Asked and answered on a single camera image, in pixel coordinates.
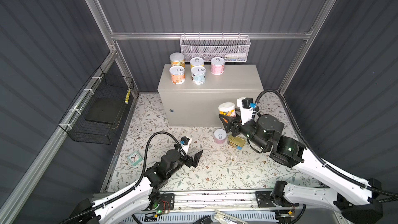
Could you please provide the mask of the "blue grey label can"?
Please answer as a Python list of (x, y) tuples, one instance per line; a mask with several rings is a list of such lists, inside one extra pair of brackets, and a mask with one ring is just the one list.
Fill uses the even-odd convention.
[(206, 80), (206, 68), (204, 66), (194, 66), (191, 69), (191, 79), (195, 85), (201, 85)]

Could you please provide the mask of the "pink label can front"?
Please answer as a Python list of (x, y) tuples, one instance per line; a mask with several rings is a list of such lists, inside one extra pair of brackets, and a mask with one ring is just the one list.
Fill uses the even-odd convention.
[(213, 75), (222, 75), (224, 73), (225, 60), (221, 57), (214, 57), (210, 62), (210, 71)]

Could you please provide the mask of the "green orange label can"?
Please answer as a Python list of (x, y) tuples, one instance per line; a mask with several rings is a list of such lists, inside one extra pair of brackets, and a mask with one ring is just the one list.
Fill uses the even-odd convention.
[(175, 52), (170, 55), (171, 66), (182, 66), (185, 67), (184, 55), (180, 52)]

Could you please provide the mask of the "orange peach label can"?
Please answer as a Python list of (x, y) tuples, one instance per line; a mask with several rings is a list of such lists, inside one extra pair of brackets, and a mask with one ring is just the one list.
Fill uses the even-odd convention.
[(185, 69), (183, 66), (175, 65), (169, 70), (171, 81), (174, 85), (181, 85), (185, 82)]

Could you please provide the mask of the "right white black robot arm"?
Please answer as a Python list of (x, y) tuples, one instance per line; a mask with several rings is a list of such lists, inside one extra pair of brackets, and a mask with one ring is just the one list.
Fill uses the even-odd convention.
[(277, 206), (306, 204), (327, 208), (354, 224), (374, 224), (382, 219), (382, 204), (377, 201), (377, 194), (367, 189), (371, 182), (320, 162), (303, 143), (282, 135), (284, 124), (277, 118), (263, 115), (247, 122), (223, 114), (219, 118), (226, 132), (244, 135), (249, 144), (259, 147), (258, 153), (268, 152), (276, 163), (326, 185), (323, 189), (310, 188), (279, 180), (270, 196)]

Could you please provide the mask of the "yellow label can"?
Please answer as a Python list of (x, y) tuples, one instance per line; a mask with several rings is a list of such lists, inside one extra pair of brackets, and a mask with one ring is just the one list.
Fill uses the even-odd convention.
[(195, 66), (204, 66), (204, 59), (200, 57), (194, 57), (190, 60), (191, 68)]

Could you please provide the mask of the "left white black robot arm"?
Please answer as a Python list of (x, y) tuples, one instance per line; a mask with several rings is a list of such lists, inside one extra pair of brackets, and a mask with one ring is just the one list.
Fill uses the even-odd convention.
[(161, 202), (159, 190), (181, 167), (197, 167), (203, 151), (184, 158), (177, 149), (169, 150), (161, 161), (146, 170), (135, 184), (105, 198), (83, 204), (81, 213), (72, 214), (63, 224), (117, 224), (128, 216), (155, 209)]

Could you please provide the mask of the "orange can plain lid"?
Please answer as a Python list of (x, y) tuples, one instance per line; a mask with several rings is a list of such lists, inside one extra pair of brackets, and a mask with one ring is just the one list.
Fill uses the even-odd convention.
[(218, 106), (219, 113), (229, 117), (236, 117), (235, 104), (232, 102), (225, 102)]

